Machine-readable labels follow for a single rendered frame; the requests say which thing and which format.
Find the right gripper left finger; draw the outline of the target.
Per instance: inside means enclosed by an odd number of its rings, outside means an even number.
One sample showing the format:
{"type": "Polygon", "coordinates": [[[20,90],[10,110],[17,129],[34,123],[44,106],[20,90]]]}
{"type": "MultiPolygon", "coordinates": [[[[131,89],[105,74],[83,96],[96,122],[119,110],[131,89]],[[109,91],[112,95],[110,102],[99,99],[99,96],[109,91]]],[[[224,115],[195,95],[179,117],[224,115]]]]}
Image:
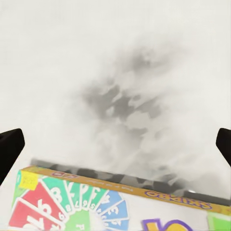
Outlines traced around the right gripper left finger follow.
{"type": "Polygon", "coordinates": [[[0,133],[0,185],[24,147],[25,139],[21,128],[0,133]]]}

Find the board game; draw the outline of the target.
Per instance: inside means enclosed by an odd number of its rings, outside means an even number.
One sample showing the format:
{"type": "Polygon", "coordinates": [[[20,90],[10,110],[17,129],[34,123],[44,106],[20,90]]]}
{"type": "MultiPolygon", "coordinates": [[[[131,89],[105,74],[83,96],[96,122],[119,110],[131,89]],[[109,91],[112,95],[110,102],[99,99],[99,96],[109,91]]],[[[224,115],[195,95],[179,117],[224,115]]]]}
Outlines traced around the board game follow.
{"type": "Polygon", "coordinates": [[[29,166],[7,231],[231,231],[231,207],[29,166]]]}

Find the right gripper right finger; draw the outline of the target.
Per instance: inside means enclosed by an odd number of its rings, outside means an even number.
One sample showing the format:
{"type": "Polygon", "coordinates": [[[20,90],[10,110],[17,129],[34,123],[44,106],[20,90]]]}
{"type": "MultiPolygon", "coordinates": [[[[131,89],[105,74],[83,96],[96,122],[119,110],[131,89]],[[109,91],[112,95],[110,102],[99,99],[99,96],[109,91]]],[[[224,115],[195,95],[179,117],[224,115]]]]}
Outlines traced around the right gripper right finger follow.
{"type": "Polygon", "coordinates": [[[231,167],[231,130],[220,128],[218,131],[216,146],[222,153],[226,161],[231,167]]]}

